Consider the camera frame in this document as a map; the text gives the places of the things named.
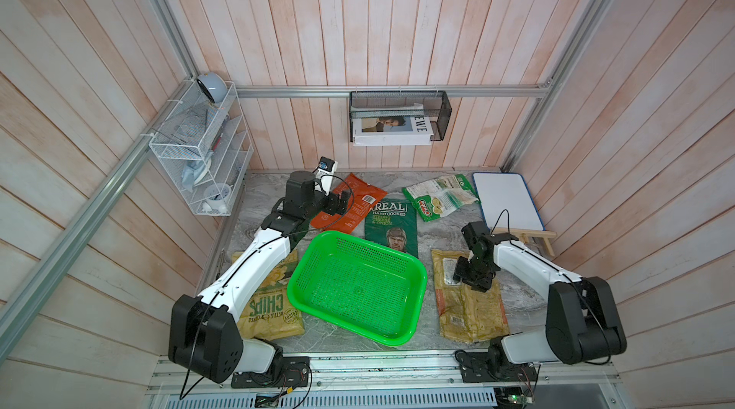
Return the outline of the tan brown chips bag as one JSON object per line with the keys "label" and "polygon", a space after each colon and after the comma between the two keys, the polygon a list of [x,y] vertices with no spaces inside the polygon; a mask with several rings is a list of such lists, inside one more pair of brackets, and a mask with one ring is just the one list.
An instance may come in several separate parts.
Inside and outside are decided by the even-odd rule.
{"label": "tan brown chips bag", "polygon": [[510,334],[499,284],[480,292],[454,281],[457,261],[469,253],[432,249],[431,255],[441,336],[472,344]]}

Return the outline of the red chips bag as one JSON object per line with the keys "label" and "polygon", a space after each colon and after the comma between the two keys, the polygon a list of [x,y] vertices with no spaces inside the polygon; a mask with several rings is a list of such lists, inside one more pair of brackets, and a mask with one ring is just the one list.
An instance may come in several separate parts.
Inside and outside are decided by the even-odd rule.
{"label": "red chips bag", "polygon": [[338,196],[342,192],[352,192],[348,201],[348,213],[344,217],[327,215],[325,212],[319,213],[317,217],[312,219],[311,226],[315,229],[351,234],[358,224],[367,217],[369,211],[383,198],[386,198],[388,193],[376,186],[367,184],[353,173],[346,177],[346,183],[341,179],[336,179],[336,182],[337,186],[333,189],[333,192]]}

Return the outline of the light green chips bag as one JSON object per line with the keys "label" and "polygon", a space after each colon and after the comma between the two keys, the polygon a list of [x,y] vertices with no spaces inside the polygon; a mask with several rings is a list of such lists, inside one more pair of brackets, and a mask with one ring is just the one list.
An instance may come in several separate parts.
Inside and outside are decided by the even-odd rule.
{"label": "light green chips bag", "polygon": [[466,205],[480,201],[465,175],[442,175],[402,189],[424,222],[445,218]]}

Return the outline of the dark green Real chips bag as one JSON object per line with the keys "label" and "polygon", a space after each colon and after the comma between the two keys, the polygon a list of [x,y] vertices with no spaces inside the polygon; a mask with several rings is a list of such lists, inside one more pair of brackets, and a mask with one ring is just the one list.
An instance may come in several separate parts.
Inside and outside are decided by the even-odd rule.
{"label": "dark green Real chips bag", "polygon": [[416,213],[407,200],[384,198],[367,214],[365,239],[417,258]]}

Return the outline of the yellow kettle chips bag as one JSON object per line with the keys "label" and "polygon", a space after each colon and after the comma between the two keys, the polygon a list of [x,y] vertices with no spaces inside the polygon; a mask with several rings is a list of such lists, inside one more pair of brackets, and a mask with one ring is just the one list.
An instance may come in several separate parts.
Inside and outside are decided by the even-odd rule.
{"label": "yellow kettle chips bag", "polygon": [[287,296],[288,284],[300,261],[292,251],[267,275],[237,320],[244,339],[275,341],[304,333],[302,313]]}

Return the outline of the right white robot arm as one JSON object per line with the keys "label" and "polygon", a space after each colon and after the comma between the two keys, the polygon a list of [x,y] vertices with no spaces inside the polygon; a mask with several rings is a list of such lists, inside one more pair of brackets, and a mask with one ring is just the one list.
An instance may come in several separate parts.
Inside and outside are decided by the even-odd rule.
{"label": "right white robot arm", "polygon": [[510,233],[475,221],[461,233],[472,253],[461,257],[453,279],[487,292],[508,271],[547,303],[544,326],[490,340],[485,353],[456,351],[465,383],[530,381],[547,362],[605,365],[627,350],[627,337],[607,281],[582,277],[531,251]]}

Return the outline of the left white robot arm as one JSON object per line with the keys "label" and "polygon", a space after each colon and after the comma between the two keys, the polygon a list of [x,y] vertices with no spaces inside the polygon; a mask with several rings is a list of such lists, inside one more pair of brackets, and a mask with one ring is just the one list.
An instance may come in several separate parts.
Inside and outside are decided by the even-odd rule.
{"label": "left white robot arm", "polygon": [[336,170],[337,162],[323,157],[314,171],[291,173],[284,196],[235,263],[197,296],[184,294],[174,303],[170,361],[215,383],[243,373],[279,378],[283,350],[267,340],[243,338],[237,321],[267,275],[296,248],[317,215],[346,215],[352,192],[331,191]]}

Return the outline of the green plastic basket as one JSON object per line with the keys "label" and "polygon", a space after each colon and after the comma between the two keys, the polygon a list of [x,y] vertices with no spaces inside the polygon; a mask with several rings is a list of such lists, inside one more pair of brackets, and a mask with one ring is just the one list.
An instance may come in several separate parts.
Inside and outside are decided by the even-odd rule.
{"label": "green plastic basket", "polygon": [[304,252],[287,295],[303,313],[398,347],[417,331],[427,284],[426,267],[416,257],[327,231]]}

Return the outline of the small wooden easel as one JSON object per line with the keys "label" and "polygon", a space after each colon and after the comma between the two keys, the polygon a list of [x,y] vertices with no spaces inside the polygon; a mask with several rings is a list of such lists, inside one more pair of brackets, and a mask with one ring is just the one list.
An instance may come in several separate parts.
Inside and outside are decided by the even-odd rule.
{"label": "small wooden easel", "polygon": [[509,233],[531,249],[539,250],[540,254],[547,259],[553,260],[556,258],[556,253],[552,247],[552,242],[557,238],[555,232],[500,228],[496,229],[495,233]]}

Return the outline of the white magazine book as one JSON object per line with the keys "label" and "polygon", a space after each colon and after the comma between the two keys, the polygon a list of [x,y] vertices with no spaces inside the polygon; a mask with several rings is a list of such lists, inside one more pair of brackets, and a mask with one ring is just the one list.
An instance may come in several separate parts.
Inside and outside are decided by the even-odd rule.
{"label": "white magazine book", "polygon": [[434,129],[421,104],[354,110],[350,114],[352,142],[358,147],[427,146]]}

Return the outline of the grey round speaker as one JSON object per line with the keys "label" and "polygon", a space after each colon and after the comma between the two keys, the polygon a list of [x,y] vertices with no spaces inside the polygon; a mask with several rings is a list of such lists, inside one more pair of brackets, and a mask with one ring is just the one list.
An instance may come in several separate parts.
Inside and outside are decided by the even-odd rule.
{"label": "grey round speaker", "polygon": [[220,105],[228,93],[227,83],[216,73],[200,74],[196,83],[201,93],[215,106]]}

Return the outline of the small whiteboard blue frame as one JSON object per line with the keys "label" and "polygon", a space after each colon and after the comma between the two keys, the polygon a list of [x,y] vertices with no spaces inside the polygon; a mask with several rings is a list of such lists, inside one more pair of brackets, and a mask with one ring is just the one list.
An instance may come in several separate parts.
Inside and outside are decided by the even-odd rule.
{"label": "small whiteboard blue frame", "polygon": [[503,210],[510,217],[503,217],[497,225],[500,231],[508,222],[512,229],[545,231],[545,225],[526,186],[518,173],[473,173],[475,189],[480,199],[482,217],[491,229]]}

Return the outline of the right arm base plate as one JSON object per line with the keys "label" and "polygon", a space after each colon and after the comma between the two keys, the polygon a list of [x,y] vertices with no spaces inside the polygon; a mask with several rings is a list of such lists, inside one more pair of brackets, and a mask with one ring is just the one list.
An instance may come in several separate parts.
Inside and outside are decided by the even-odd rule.
{"label": "right arm base plate", "polygon": [[464,383],[520,382],[534,384],[539,372],[534,366],[513,364],[504,357],[489,352],[467,352],[457,350],[454,359],[459,365]]}

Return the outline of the aluminium mounting rail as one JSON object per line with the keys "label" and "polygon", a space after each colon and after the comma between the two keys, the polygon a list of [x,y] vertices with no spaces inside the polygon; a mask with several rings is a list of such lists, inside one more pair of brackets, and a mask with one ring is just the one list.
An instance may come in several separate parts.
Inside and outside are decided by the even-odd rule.
{"label": "aluminium mounting rail", "polygon": [[[315,353],[310,357],[312,390],[398,390],[419,388],[459,388],[463,368],[452,351],[388,351],[357,353]],[[619,384],[614,365],[593,366],[546,363],[539,376],[524,373],[520,386],[536,384]]]}

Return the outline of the black mesh wall basket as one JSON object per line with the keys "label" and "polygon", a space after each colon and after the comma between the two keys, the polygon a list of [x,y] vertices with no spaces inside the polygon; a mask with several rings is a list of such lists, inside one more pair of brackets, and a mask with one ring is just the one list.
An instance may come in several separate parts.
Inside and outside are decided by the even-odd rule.
{"label": "black mesh wall basket", "polygon": [[444,91],[353,91],[350,139],[358,147],[430,146],[444,139],[452,112]]}

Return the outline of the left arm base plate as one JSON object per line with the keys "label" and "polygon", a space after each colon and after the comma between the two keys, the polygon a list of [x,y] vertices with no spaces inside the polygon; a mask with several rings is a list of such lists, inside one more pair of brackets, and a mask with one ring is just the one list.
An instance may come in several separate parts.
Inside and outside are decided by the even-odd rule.
{"label": "left arm base plate", "polygon": [[279,355],[265,374],[244,372],[232,376],[234,389],[300,388],[308,386],[311,375],[310,357]]}

